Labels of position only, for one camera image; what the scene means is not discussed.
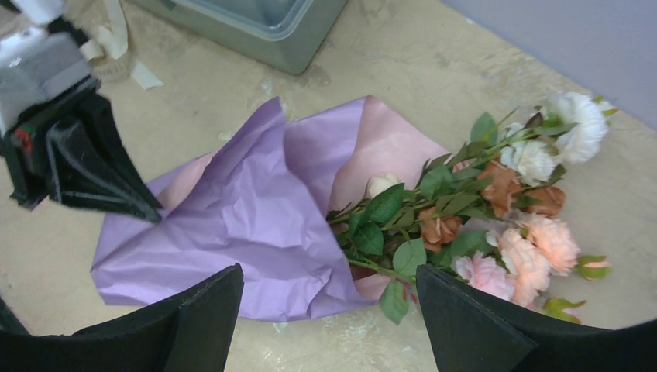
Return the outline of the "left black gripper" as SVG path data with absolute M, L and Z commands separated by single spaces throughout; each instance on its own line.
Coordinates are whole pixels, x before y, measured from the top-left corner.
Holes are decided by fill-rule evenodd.
M 54 100 L 35 105 L 1 134 L 1 155 L 18 205 L 50 198 L 71 208 L 158 223 L 161 204 L 122 144 L 109 100 L 91 76 Z

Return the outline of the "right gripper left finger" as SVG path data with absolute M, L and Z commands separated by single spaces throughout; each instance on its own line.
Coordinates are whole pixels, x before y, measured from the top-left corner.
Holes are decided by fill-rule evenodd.
M 232 265 L 185 291 L 70 336 L 1 332 L 3 371 L 223 371 L 243 293 Z

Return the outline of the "artificial flower bunch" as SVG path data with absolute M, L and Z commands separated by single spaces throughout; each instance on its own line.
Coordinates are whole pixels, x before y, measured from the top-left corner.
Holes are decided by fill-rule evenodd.
M 419 300 L 422 265 L 533 308 L 554 276 L 611 272 L 559 217 L 566 196 L 557 182 L 567 165 L 599 152 L 615 112 L 601 97 L 566 92 L 523 123 L 484 113 L 458 153 L 425 162 L 413 188 L 393 174 L 371 177 L 364 196 L 328 223 L 351 267 L 384 278 L 374 299 L 395 324 Z

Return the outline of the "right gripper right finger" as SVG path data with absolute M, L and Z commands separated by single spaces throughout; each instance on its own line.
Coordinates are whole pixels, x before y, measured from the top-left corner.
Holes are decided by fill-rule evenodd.
M 554 319 L 417 269 L 418 299 L 441 372 L 654 371 L 656 322 L 601 329 Z

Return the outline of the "purple wrapping paper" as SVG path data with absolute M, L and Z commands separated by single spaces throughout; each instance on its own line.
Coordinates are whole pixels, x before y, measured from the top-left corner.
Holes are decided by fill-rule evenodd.
M 443 147 L 367 96 L 287 122 L 261 105 L 214 153 L 152 180 L 162 221 L 102 224 L 91 276 L 108 305 L 149 305 L 233 264 L 243 318 L 320 319 L 372 305 L 388 280 L 354 277 L 325 221 L 389 172 L 413 188 Z

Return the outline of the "beige printed ribbon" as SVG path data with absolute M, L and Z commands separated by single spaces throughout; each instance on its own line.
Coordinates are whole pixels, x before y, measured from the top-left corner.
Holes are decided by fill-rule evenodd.
M 133 79 L 143 90 L 163 82 L 129 50 L 129 31 L 118 0 L 104 0 L 109 26 L 97 25 L 87 31 L 88 41 L 79 50 L 91 65 L 93 75 L 103 82 Z

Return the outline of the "green plastic toolbox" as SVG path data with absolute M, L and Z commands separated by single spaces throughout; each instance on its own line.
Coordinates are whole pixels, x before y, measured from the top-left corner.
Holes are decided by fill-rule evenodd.
M 139 0 L 139 7 L 283 71 L 302 74 L 346 0 Z

